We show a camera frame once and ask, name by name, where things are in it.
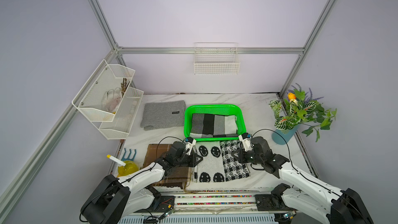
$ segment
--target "metal bar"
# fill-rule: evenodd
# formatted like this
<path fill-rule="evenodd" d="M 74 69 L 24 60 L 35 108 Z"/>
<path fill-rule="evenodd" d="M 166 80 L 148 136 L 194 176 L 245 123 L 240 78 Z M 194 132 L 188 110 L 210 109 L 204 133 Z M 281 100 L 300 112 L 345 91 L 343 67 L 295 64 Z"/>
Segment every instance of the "metal bar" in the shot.
<path fill-rule="evenodd" d="M 283 87 L 279 93 L 281 98 L 283 97 L 286 90 L 288 89 L 288 87 L 290 87 L 291 83 L 293 82 L 294 77 L 296 76 L 297 72 L 299 71 L 302 63 L 304 62 L 308 52 L 310 51 L 312 45 L 314 44 L 316 37 L 318 36 L 319 32 L 321 31 L 323 25 L 326 22 L 326 19 L 330 15 L 331 10 L 335 6 L 336 2 L 337 2 L 337 0 L 328 0 L 326 2 L 326 5 L 325 5 L 321 15 L 319 16 L 318 20 L 316 21 L 316 24 L 315 24 L 314 28 L 312 29 L 312 32 L 304 45 L 303 54 L 298 56 L 296 63 L 294 64 L 289 76 L 286 79 L 285 84 L 283 85 Z"/>
<path fill-rule="evenodd" d="M 115 41 L 115 38 L 113 37 L 112 31 L 108 25 L 108 22 L 106 21 L 105 15 L 102 12 L 102 9 L 100 7 L 100 3 L 98 2 L 98 0 L 88 0 L 88 2 L 90 3 L 95 16 L 98 19 L 98 22 L 102 28 L 102 31 L 105 34 L 105 37 L 109 43 L 109 45 L 111 46 L 111 48 L 113 50 L 115 50 L 118 46 L 117 43 Z"/>
<path fill-rule="evenodd" d="M 296 140 L 298 142 L 298 146 L 300 147 L 300 150 L 303 154 L 304 160 L 307 163 L 307 166 L 310 169 L 311 174 L 314 177 L 319 178 L 319 174 L 314 167 L 314 163 L 312 162 L 311 157 L 308 155 L 307 149 L 304 145 L 304 142 L 302 141 L 299 131 L 296 131 L 295 136 L 296 136 Z"/>
<path fill-rule="evenodd" d="M 194 47 L 118 47 L 119 54 L 194 54 Z M 238 54 L 302 54 L 302 47 L 238 47 Z"/>
<path fill-rule="evenodd" d="M 112 50 L 108 53 L 105 60 L 111 62 L 117 56 L 117 51 Z M 86 93 L 86 90 L 94 83 L 95 79 L 102 71 L 102 67 L 97 67 L 97 70 L 87 80 L 84 90 L 79 92 L 80 97 Z M 37 150 L 33 153 L 32 157 L 29 158 L 27 163 L 24 165 L 22 170 L 14 178 L 12 183 L 8 186 L 6 191 L 0 197 L 0 224 L 4 223 L 8 215 L 13 211 L 27 188 L 31 185 L 52 151 L 57 146 L 61 139 L 64 131 L 69 126 L 73 116 L 77 112 L 77 109 L 70 104 L 62 116 L 55 123 L 54 127 L 47 134 L 43 142 L 39 145 Z"/>
<path fill-rule="evenodd" d="M 123 55 L 121 55 L 121 54 L 117 55 L 116 60 L 117 60 L 117 62 L 118 62 L 120 65 L 123 65 L 123 66 L 127 67 L 127 66 L 126 66 L 126 63 L 125 63 L 125 61 L 124 61 L 124 59 L 123 59 Z"/>

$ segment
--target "black and white striped towel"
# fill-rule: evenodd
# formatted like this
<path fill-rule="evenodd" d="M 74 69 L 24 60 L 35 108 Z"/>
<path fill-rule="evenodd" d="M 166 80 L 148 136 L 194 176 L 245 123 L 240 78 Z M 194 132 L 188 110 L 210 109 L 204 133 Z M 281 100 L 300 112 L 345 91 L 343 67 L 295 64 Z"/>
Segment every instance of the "black and white striped towel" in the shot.
<path fill-rule="evenodd" d="M 237 137 L 236 116 L 207 113 L 192 114 L 192 138 Z"/>

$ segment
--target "gray felt cloth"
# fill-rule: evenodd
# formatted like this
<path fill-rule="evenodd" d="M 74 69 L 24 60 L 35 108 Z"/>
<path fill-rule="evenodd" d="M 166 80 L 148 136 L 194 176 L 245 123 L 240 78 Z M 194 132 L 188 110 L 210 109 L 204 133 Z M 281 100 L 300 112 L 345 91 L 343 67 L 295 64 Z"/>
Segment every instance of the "gray felt cloth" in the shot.
<path fill-rule="evenodd" d="M 184 126 L 185 101 L 146 103 L 141 127 L 145 131 Z"/>

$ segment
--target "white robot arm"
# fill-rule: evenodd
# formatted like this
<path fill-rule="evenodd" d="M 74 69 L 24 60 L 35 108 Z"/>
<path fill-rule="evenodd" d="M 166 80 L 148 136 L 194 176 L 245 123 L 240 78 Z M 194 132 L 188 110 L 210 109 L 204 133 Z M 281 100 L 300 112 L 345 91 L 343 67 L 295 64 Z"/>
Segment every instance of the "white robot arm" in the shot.
<path fill-rule="evenodd" d="M 83 215 L 91 224 L 115 224 L 140 209 L 157 209 L 160 193 L 151 184 L 162 180 L 175 167 L 196 167 L 203 158 L 192 152 L 193 145 L 188 145 L 195 142 L 192 138 L 185 143 L 175 142 L 164 156 L 131 175 L 106 176 L 82 206 L 80 217 Z M 157 223 L 168 213 L 151 221 Z"/>
<path fill-rule="evenodd" d="M 242 136 L 247 139 L 250 137 L 246 134 Z M 251 138 L 250 146 L 253 149 L 247 149 L 243 143 L 244 148 L 231 155 L 240 163 L 260 164 L 264 171 L 306 193 L 298 193 L 282 183 L 271 192 L 271 205 L 274 208 L 294 208 L 323 224 L 373 224 L 361 197 L 352 189 L 343 191 L 302 171 L 286 157 L 273 154 L 262 137 Z M 265 203 L 258 201 L 257 205 L 263 206 Z"/>
<path fill-rule="evenodd" d="M 294 208 L 323 224 L 373 224 L 361 197 L 355 191 L 342 191 L 302 171 L 286 157 L 273 154 L 262 137 L 251 138 L 245 133 L 239 138 L 243 149 L 231 153 L 238 162 L 260 164 L 264 171 L 305 192 L 298 193 L 281 183 L 271 195 L 267 195 L 270 196 L 270 202 L 257 201 L 258 207 L 268 204 L 269 210 Z M 160 203 L 160 193 L 150 185 L 162 180 L 174 167 L 195 167 L 203 160 L 196 153 L 191 154 L 196 141 L 192 138 L 185 141 L 185 144 L 175 142 L 165 156 L 131 175 L 105 177 L 83 205 L 81 215 L 91 224 L 115 224 L 121 217 L 140 209 L 156 209 Z"/>

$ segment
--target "potted plant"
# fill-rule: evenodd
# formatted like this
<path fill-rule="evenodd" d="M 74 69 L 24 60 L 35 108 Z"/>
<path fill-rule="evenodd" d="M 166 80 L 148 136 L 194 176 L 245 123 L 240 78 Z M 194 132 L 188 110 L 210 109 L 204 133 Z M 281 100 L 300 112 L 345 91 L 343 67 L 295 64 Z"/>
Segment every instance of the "potted plant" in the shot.
<path fill-rule="evenodd" d="M 287 91 L 288 99 L 284 99 L 287 116 L 279 116 L 283 111 L 282 102 L 273 100 L 269 103 L 275 115 L 275 127 L 277 132 L 288 142 L 297 131 L 299 124 L 306 125 L 308 129 L 302 133 L 308 137 L 315 130 L 316 142 L 318 142 L 319 131 L 329 130 L 333 122 L 332 118 L 336 120 L 337 108 L 334 111 L 331 111 L 331 108 L 325 110 L 318 102 L 323 97 L 313 99 L 311 88 L 305 92 L 299 84 L 296 83 L 296 85 L 297 87 L 292 85 L 293 89 Z M 277 144 L 285 144 L 285 141 L 276 133 L 273 133 L 272 139 Z"/>

